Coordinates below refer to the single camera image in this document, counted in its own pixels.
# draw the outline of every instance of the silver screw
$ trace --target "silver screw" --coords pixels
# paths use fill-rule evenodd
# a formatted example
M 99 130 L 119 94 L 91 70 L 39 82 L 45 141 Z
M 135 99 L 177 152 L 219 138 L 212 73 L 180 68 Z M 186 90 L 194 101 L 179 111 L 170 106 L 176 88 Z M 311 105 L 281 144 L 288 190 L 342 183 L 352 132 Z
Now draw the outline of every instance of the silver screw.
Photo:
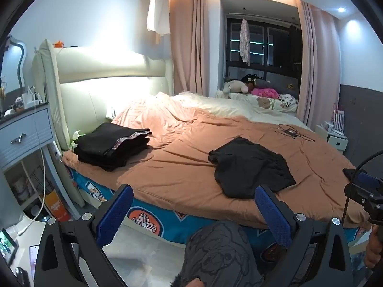
M 332 223 L 335 225 L 340 225 L 340 220 L 338 218 L 333 218 Z
M 52 225 L 52 224 L 55 223 L 55 222 L 56 222 L 56 218 L 54 218 L 54 217 L 49 218 L 48 221 L 47 221 L 47 223 L 48 223 L 49 225 Z
M 82 215 L 82 219 L 85 221 L 89 220 L 90 218 L 92 218 L 92 214 L 90 212 L 86 212 Z
M 296 215 L 296 218 L 299 220 L 299 221 L 304 221 L 306 220 L 306 216 L 304 214 L 297 214 Z

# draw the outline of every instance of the drawer handle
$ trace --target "drawer handle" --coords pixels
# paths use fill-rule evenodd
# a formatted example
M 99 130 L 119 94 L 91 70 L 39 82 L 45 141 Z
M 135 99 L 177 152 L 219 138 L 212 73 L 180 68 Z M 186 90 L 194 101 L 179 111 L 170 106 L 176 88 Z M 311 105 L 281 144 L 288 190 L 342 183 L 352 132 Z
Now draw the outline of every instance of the drawer handle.
M 25 136 L 26 134 L 22 133 L 19 137 L 11 140 L 11 144 L 19 144 Z

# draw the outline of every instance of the person's leg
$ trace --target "person's leg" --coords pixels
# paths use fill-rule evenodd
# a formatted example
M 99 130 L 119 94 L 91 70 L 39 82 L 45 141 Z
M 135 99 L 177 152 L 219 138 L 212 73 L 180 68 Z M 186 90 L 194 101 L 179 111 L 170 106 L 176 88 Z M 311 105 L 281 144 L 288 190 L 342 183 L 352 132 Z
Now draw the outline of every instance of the person's leg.
M 258 287 L 263 277 L 244 230 L 232 221 L 217 221 L 188 241 L 180 287 L 199 278 L 205 287 Z

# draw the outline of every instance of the white plush toy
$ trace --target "white plush toy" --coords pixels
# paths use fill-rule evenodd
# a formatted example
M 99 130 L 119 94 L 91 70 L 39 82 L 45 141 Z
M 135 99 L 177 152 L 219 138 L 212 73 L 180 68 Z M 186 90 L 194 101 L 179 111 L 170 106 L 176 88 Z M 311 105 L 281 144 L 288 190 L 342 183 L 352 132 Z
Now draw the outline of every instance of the white plush toy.
M 228 93 L 248 93 L 248 87 L 246 86 L 245 83 L 238 81 L 238 80 L 233 80 L 230 82 L 226 82 L 223 85 L 223 93 L 228 94 Z

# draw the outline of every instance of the headboard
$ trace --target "headboard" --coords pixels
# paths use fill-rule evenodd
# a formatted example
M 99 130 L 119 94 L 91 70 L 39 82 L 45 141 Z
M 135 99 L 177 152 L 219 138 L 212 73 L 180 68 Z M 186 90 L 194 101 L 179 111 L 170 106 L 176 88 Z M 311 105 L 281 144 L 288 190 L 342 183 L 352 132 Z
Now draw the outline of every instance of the headboard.
M 36 92 L 48 101 L 56 142 L 68 150 L 75 131 L 92 132 L 133 98 L 173 95 L 173 60 L 95 47 L 54 48 L 46 39 L 32 71 Z

